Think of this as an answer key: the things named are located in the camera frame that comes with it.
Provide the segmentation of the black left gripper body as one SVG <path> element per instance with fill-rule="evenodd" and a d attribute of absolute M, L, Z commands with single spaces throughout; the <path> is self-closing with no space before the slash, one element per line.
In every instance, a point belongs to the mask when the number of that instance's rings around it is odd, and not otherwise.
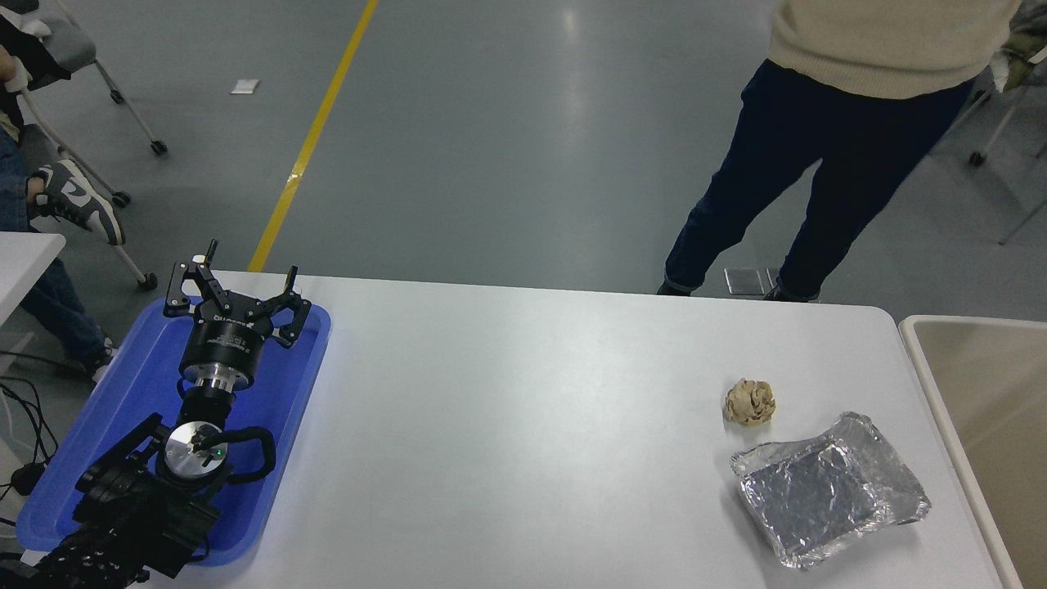
<path fill-rule="evenodd" d="M 195 375 L 203 366 L 219 364 L 240 375 L 254 375 L 261 364 L 266 338 L 272 335 L 272 317 L 258 309 L 226 316 L 215 302 L 199 302 L 179 371 Z"/>

